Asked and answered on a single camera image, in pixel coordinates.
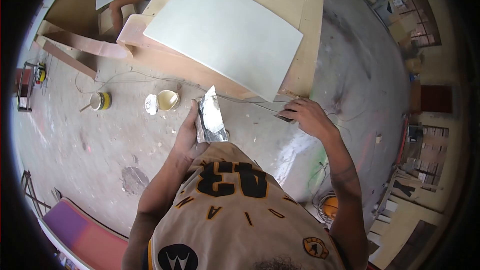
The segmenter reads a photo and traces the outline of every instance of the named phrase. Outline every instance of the open paint can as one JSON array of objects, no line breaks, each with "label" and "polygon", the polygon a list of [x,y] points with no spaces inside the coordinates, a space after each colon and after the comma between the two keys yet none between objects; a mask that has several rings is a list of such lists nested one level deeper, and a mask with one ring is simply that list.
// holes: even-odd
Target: open paint can
[{"label": "open paint can", "polygon": [[145,99],[145,110],[150,115],[158,111],[170,111],[176,109],[180,104],[180,95],[174,91],[163,90],[158,95],[150,94]]},{"label": "open paint can", "polygon": [[90,106],[93,111],[106,110],[112,106],[112,94],[110,92],[93,93],[90,97]]}]

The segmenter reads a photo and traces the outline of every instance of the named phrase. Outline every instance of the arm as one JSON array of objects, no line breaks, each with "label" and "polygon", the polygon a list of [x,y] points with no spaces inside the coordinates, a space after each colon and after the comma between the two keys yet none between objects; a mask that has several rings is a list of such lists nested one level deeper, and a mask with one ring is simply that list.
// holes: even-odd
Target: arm
[{"label": "arm", "polygon": [[138,202],[137,216],[131,227],[128,246],[123,254],[122,269],[140,269],[148,241],[155,227],[169,210],[192,161],[208,148],[196,142],[195,118],[198,104],[192,108],[178,130],[177,139],[160,171],[143,191]]},{"label": "arm", "polygon": [[318,138],[328,157],[332,187],[338,199],[338,211],[330,235],[340,244],[355,270],[368,263],[368,242],[363,228],[362,191],[353,160],[342,141],[338,128],[321,106],[309,99],[295,99],[279,115],[297,120],[299,128]]}]

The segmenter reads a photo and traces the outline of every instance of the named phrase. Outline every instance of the can lid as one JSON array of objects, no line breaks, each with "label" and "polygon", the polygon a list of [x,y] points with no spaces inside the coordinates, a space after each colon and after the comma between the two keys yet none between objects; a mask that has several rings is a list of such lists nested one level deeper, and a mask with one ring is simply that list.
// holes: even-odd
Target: can lid
[{"label": "can lid", "polygon": [[159,111],[159,101],[155,94],[150,94],[145,99],[145,110],[150,115],[155,115]]}]

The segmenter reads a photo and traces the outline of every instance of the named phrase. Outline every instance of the beige jersey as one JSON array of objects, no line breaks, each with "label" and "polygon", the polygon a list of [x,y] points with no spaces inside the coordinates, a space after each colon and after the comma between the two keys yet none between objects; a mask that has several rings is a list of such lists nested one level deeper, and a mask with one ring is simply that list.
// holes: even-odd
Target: beige jersey
[{"label": "beige jersey", "polygon": [[251,269],[281,257],[302,269],[344,269],[322,225],[235,145],[212,143],[189,171],[153,232],[146,268]]}]

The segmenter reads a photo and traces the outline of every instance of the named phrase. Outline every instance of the concrete floor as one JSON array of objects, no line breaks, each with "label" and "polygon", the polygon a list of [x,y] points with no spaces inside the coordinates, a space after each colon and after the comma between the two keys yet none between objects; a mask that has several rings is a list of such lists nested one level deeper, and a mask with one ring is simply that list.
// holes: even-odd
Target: concrete floor
[{"label": "concrete floor", "polygon": [[[33,48],[30,57],[44,57]],[[129,73],[101,90],[111,92],[106,111],[78,110],[102,86],[56,58],[46,57],[48,84],[35,90],[32,113],[13,113],[14,138],[24,169],[36,192],[50,205],[56,187],[93,218],[129,235],[141,191],[159,171],[175,141],[189,100],[203,92],[177,82]],[[99,81],[131,69],[166,77],[147,68],[97,58]],[[178,90],[176,111],[150,116],[144,100],[150,93]],[[321,45],[310,98],[329,113],[355,162],[363,193],[365,226],[380,198],[396,157],[402,113],[408,107],[408,77],[399,50],[363,0],[324,0]],[[331,188],[320,141],[273,113],[247,103],[220,99],[225,127],[233,143],[272,174],[295,200],[309,203]],[[283,103],[267,105],[281,110]],[[382,135],[380,144],[375,137]]]}]

